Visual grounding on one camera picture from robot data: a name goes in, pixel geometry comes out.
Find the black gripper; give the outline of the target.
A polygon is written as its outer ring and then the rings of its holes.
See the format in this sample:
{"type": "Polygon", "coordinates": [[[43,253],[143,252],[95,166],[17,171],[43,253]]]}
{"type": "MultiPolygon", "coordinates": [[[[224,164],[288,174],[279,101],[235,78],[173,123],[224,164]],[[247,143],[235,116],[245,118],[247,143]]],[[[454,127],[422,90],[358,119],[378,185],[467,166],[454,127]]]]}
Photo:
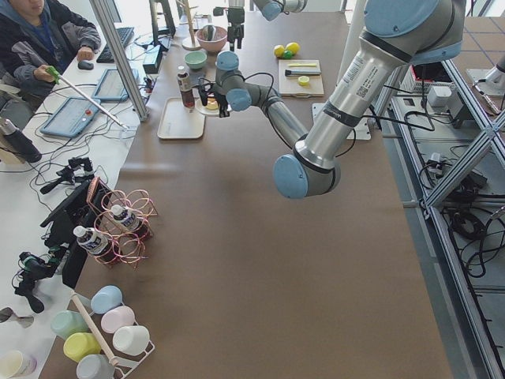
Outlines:
{"type": "Polygon", "coordinates": [[[217,89],[214,88],[215,83],[211,82],[206,78],[201,78],[199,80],[199,85],[197,86],[198,93],[200,96],[200,101],[203,106],[208,105],[208,100],[210,98],[215,99],[219,104],[219,117],[228,118],[230,116],[229,105],[226,97],[219,93],[217,89]]]}
{"type": "Polygon", "coordinates": [[[244,36],[245,11],[243,7],[229,6],[226,11],[228,19],[227,37],[230,51],[234,51],[234,40],[237,40],[236,48],[241,49],[242,37],[244,36]]]}

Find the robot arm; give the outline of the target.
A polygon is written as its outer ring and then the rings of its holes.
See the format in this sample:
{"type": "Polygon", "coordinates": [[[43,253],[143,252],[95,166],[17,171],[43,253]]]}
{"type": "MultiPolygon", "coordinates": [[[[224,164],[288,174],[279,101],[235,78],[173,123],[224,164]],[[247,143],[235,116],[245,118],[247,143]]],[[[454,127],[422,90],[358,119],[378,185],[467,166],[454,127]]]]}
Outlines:
{"type": "Polygon", "coordinates": [[[277,190],[292,199],[322,195],[339,183],[339,147],[393,71],[404,65],[441,62],[460,53],[465,11],[464,1],[367,1],[359,50],[311,129],[304,127],[272,87],[247,82],[232,51],[218,54],[215,80],[209,89],[199,89],[200,98],[206,101],[212,94],[223,117],[229,110],[259,107],[292,149],[275,161],[277,190]]]}
{"type": "MultiPolygon", "coordinates": [[[[306,0],[260,0],[253,4],[267,21],[273,21],[281,13],[300,13],[307,5],[306,0]]],[[[241,49],[245,35],[245,2],[228,1],[226,8],[228,20],[227,39],[231,51],[241,49]]]]}

